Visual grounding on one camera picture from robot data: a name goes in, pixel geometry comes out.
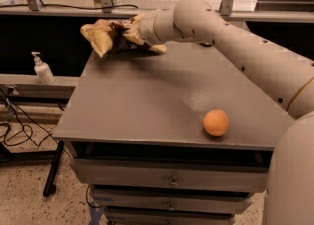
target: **robotic arm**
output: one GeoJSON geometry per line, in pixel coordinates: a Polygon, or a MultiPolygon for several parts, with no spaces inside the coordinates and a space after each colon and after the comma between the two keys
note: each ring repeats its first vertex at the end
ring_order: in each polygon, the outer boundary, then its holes
{"type": "Polygon", "coordinates": [[[264,225],[314,221],[314,62],[224,21],[203,0],[182,0],[138,25],[138,41],[209,42],[292,117],[278,141],[266,188],[264,225]]]}

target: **desk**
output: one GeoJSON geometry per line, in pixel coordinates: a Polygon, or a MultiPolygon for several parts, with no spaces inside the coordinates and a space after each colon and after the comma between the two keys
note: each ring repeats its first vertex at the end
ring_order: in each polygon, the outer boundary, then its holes
{"type": "Polygon", "coordinates": [[[215,48],[91,56],[54,137],[112,222],[232,224],[294,120],[215,48]],[[202,119],[226,111],[221,137],[202,119]]]}

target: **pump bottle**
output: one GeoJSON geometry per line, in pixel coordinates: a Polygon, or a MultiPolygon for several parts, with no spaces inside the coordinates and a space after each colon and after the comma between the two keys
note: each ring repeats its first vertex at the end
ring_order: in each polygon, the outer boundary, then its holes
{"type": "Polygon", "coordinates": [[[52,84],[55,82],[55,78],[50,70],[50,67],[45,62],[42,62],[41,58],[39,57],[39,52],[31,52],[34,56],[35,61],[35,71],[38,74],[41,82],[43,84],[52,84]]]}

